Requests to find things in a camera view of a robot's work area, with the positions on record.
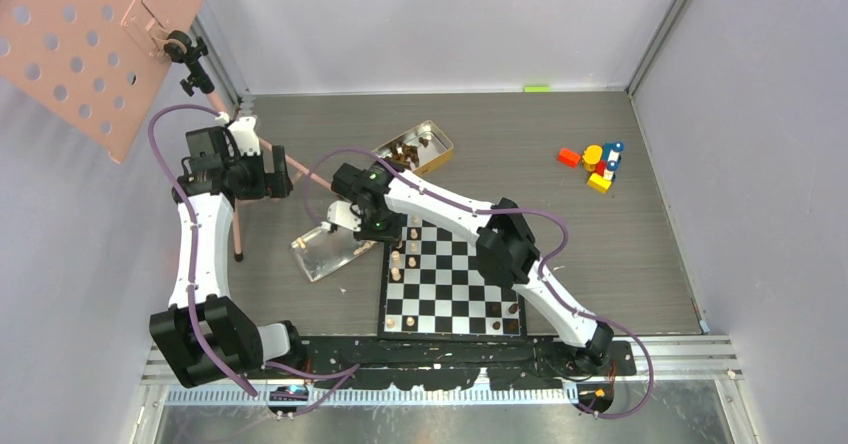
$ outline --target chessboard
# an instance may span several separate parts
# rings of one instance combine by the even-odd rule
[[[384,246],[379,337],[491,341],[527,336],[524,299],[512,289],[485,284],[474,245],[408,216],[403,240]]]

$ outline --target white wall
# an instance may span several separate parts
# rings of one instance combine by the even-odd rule
[[[692,0],[637,94],[711,326],[775,443],[845,442],[848,0]]]
[[[254,93],[623,88],[671,0],[208,0]]]
[[[189,101],[184,74],[172,70],[153,109]],[[176,275],[168,184],[146,126],[118,165],[2,78],[0,110],[0,441],[121,442],[150,350],[147,321]],[[182,132],[209,125],[181,114],[157,132],[174,165]]]

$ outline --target pink perforated panel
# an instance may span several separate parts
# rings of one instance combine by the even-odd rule
[[[120,162],[171,65],[161,39],[202,3],[0,0],[0,75]]]

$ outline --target wood grain surface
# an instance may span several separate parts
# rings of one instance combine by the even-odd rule
[[[375,148],[431,119],[453,140],[456,154],[428,180],[474,199],[508,197],[566,219],[569,244],[550,266],[583,305],[642,334],[699,332],[624,93],[262,96],[254,110],[260,136],[283,144],[307,166],[341,146]],[[586,185],[582,167],[556,160],[561,147],[582,153],[590,144],[613,140],[624,141],[626,149],[606,195]],[[369,164],[362,156],[336,156],[318,172],[329,180],[345,161]],[[291,241],[314,227],[303,209],[303,182],[285,200],[240,208],[245,259],[230,259],[233,299],[257,324],[288,319],[301,334],[375,334],[379,246],[316,283],[289,253]],[[325,214],[332,195],[315,185],[309,194],[311,209]],[[528,222],[543,253],[559,242],[556,226],[532,216]],[[528,327],[534,334],[553,332],[530,306]]]

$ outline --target red block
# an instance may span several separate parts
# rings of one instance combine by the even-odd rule
[[[580,154],[576,152],[569,151],[566,148],[562,148],[559,151],[559,156],[557,160],[568,167],[577,167],[577,164],[580,164]]]

